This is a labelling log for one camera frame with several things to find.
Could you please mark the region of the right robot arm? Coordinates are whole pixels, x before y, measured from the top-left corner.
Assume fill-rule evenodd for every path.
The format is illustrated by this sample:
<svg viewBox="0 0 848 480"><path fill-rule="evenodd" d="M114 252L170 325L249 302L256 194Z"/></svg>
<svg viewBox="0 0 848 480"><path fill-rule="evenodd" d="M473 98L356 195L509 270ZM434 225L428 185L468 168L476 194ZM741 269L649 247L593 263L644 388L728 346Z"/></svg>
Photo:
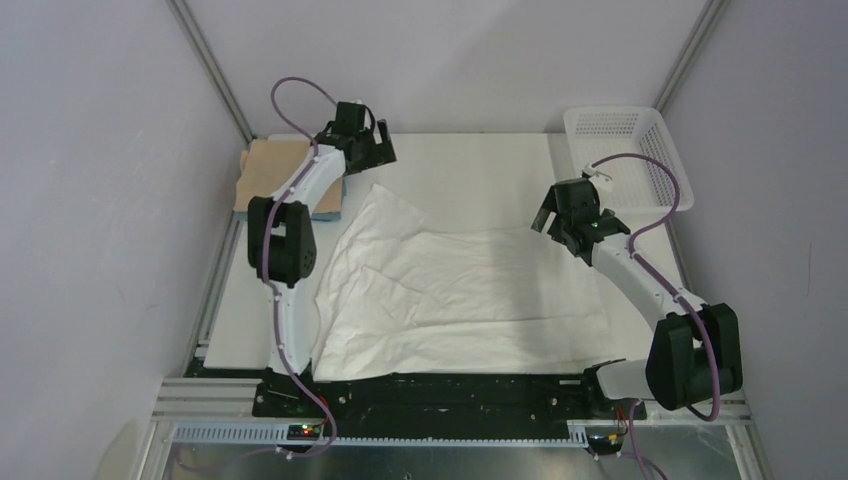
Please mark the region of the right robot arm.
<svg viewBox="0 0 848 480"><path fill-rule="evenodd" d="M646 359L589 368L595 381L580 392L588 414L606 417L621 399L651 399L667 410L692 409L742 388L734 310L725 303L708 304L665 278L632 245L630 229L602 208L588 179L552 185L532 228L611 281L653 333Z"/></svg>

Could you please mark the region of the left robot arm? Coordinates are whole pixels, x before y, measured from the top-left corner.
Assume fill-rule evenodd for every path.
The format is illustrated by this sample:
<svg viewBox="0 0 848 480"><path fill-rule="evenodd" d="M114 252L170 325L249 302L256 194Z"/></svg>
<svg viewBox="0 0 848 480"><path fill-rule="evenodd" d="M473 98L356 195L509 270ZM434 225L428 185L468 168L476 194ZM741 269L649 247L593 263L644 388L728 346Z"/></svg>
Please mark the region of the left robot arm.
<svg viewBox="0 0 848 480"><path fill-rule="evenodd" d="M318 260L312 213L334 182L389 165L397 155L387 121L360 101L339 102L290 179L247 209L247 260L269 289L271 347L268 368L302 373L311 362L317 329L307 325L306 296L299 283Z"/></svg>

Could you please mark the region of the white t shirt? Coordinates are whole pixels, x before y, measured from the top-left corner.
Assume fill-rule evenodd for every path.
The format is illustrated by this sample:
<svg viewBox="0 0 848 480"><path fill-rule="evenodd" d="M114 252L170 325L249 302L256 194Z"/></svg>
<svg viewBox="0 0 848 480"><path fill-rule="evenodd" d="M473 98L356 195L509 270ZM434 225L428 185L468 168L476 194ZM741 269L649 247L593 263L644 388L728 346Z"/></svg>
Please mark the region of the white t shirt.
<svg viewBox="0 0 848 480"><path fill-rule="evenodd" d="M320 381L392 373L564 373L613 347L590 269L526 227L424 228L376 185L338 240L316 296Z"/></svg>

